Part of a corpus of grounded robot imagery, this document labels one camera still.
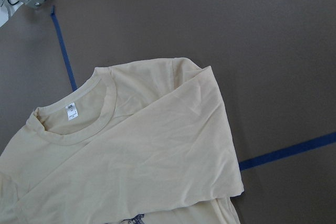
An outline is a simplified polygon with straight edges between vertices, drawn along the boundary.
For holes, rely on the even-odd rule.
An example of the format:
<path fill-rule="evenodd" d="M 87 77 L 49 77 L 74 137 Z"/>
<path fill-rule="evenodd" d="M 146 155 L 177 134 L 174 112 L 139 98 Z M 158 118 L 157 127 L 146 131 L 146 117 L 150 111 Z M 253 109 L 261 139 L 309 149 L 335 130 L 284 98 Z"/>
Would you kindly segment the cream long-sleeve graphic shirt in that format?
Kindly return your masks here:
<path fill-rule="evenodd" d="M 95 68 L 1 154 L 1 223 L 239 223 L 244 191 L 211 67 Z"/>

